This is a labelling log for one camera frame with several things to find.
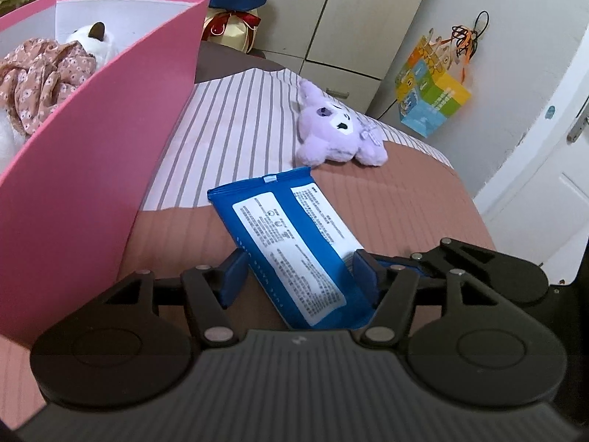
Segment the bed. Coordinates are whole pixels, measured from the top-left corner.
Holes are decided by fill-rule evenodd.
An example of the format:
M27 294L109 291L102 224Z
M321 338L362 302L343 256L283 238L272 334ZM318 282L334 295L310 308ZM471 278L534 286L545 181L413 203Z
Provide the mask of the bed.
M135 218L120 277L138 269L177 276L191 266L215 266L232 252L235 244L206 191L293 168L298 80L277 63L202 43L193 92ZM327 163L311 173L360 243L390 256L427 251L442 237L493 248L448 160L396 129L379 128L389 155L384 166ZM160 315L184 324L173 308L161 308ZM251 275L228 315L240 335L285 327ZM416 324L432 317L418 312ZM0 393L0 418L11 427L43 405L28 350L7 339L0 340Z

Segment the pink storage bin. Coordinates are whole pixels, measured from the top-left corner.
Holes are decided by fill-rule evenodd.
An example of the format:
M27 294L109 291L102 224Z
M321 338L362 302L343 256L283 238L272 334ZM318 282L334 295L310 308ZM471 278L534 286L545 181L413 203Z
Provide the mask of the pink storage bin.
M0 176L0 333L23 345L108 287L193 89L208 0L38 0L0 18L0 55L103 21L120 54Z

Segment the white and gray striped fabric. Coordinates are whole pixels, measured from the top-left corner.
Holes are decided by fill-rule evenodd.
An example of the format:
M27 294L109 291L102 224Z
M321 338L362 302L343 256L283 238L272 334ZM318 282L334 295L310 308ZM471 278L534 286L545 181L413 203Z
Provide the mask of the white and gray striped fabric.
M296 167L299 79L288 69L249 69L195 85L142 209L206 206L209 189ZM413 147L450 166L438 150L376 123L383 140Z

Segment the purple stuffed animal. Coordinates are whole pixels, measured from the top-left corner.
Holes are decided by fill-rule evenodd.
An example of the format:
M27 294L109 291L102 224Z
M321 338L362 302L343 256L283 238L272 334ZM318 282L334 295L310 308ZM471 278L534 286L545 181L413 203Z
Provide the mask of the purple stuffed animal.
M376 123L364 123L343 105L330 100L310 81L302 80L304 108L299 115L303 140L296 153L299 163L315 167L326 159L347 162L354 156L367 166L382 166L387 151Z

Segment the red ribbon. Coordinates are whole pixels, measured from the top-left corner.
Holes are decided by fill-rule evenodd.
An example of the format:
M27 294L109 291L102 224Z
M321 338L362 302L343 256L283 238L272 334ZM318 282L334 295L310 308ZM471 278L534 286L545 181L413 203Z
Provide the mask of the red ribbon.
M211 36L221 36L224 34L227 24L229 23L229 18L232 16L237 16L246 24L248 28L247 39L249 46L253 40L253 31L258 25L260 25L261 19L256 15L245 11L221 11L217 13L211 18L208 25L205 26L204 31L202 32L202 41L207 41Z

